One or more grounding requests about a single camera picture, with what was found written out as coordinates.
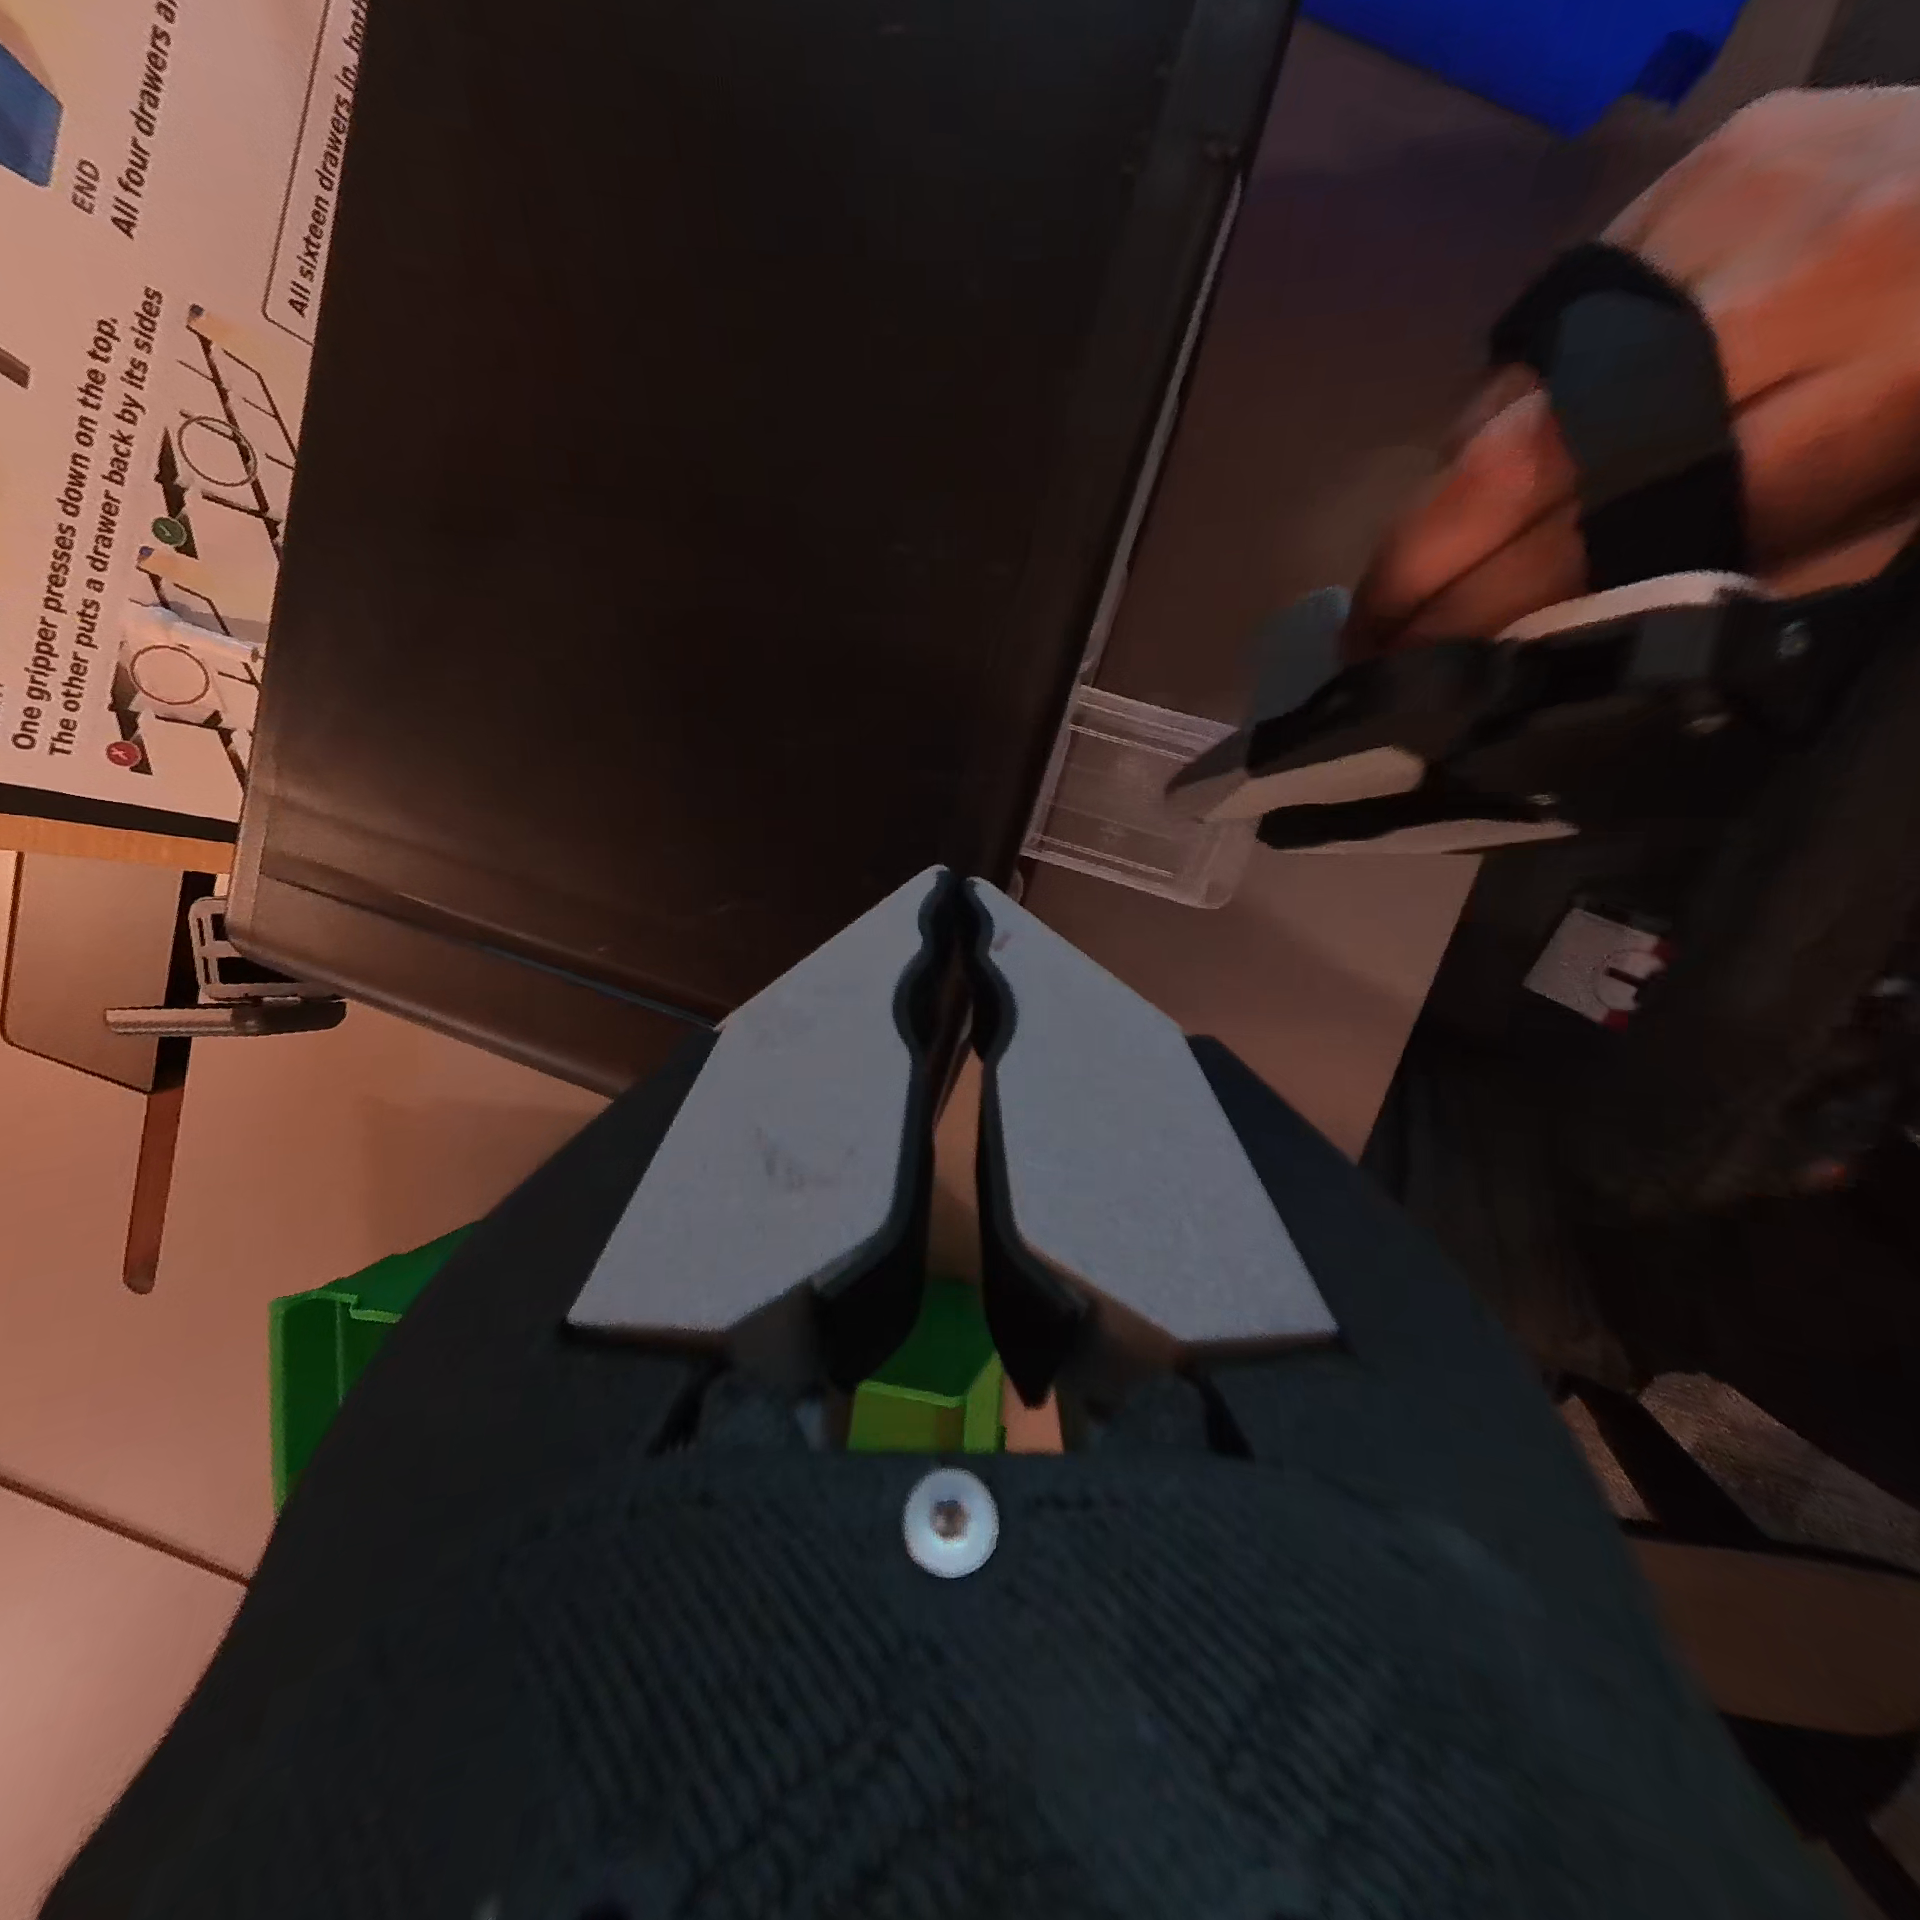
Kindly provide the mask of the person's right hand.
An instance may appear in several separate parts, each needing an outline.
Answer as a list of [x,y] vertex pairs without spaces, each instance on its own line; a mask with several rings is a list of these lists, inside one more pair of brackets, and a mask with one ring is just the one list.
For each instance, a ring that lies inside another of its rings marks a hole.
[[[1778,88],[1602,233],[1715,326],[1758,581],[1871,578],[1915,537],[1916,91]],[[1355,588],[1351,656],[1494,637],[1582,592],[1574,478],[1528,367],[1494,370]]]

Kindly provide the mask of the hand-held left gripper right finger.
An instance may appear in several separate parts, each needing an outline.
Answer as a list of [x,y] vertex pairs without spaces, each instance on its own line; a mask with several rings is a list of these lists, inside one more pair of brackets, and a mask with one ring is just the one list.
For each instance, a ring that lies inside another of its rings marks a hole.
[[982,1310],[1023,1405],[1118,1405],[1339,1319],[1182,1029],[967,879]]

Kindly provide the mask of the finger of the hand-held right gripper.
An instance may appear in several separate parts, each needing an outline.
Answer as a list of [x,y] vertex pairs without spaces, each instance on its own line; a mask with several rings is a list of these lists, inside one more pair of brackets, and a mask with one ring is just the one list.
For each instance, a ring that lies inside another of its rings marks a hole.
[[1255,685],[1239,729],[1186,763],[1169,796],[1199,796],[1199,777],[1224,764],[1251,772],[1376,746],[1440,758],[1440,647],[1348,652],[1351,601],[1318,588],[1267,621],[1257,637]]
[[1251,823],[1276,852],[1480,854],[1574,837],[1552,796],[1449,787],[1420,755],[1376,746],[1267,772],[1224,764],[1199,777],[1199,823]]

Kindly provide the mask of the clear plastic drawer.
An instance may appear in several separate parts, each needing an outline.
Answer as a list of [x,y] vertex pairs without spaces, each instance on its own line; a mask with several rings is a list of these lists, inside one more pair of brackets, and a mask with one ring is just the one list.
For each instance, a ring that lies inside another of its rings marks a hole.
[[1173,816],[1164,788],[1231,734],[1231,723],[1081,684],[1019,854],[1173,905],[1223,908],[1257,846],[1255,827]]

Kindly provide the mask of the green plastic bin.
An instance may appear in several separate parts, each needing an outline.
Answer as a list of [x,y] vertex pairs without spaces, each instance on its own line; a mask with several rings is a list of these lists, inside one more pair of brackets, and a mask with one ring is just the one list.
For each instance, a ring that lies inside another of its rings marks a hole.
[[[454,1228],[268,1305],[271,1482],[282,1510],[371,1356],[470,1235]],[[852,1452],[1004,1448],[1004,1369],[979,1285],[927,1277],[917,1319],[852,1405]]]

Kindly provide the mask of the blue plastic bin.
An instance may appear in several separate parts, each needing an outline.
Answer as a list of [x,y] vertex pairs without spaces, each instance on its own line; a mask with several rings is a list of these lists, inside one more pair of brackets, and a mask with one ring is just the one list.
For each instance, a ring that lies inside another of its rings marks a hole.
[[1574,136],[1620,99],[1677,104],[1740,3],[1302,3],[1339,37]]

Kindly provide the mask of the metal bracket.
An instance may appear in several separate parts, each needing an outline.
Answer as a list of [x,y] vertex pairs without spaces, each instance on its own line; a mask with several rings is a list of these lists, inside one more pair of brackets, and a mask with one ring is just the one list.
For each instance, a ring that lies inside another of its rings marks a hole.
[[347,1017],[343,993],[275,972],[228,937],[228,898],[197,894],[179,908],[157,1005],[111,1005],[105,1029],[124,1038],[268,1038],[322,1034]]

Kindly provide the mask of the black drawer cabinet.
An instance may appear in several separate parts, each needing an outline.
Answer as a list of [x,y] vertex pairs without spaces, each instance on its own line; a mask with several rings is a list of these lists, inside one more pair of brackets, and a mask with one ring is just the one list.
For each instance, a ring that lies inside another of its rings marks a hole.
[[1014,876],[1293,4],[367,4],[228,934],[616,1094]]

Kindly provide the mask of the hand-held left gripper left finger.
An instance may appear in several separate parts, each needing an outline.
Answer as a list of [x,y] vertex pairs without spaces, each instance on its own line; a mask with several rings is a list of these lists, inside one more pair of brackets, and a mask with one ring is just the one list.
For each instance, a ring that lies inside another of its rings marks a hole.
[[570,1330],[769,1388],[855,1388],[901,1346],[965,1034],[963,929],[963,879],[927,868],[721,1022]]

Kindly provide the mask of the printed instruction sheet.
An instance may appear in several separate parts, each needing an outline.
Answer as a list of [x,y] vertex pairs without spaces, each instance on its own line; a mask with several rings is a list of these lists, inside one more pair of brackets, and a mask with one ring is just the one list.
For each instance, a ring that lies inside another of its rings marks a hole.
[[1,4],[4,812],[237,833],[364,33]]

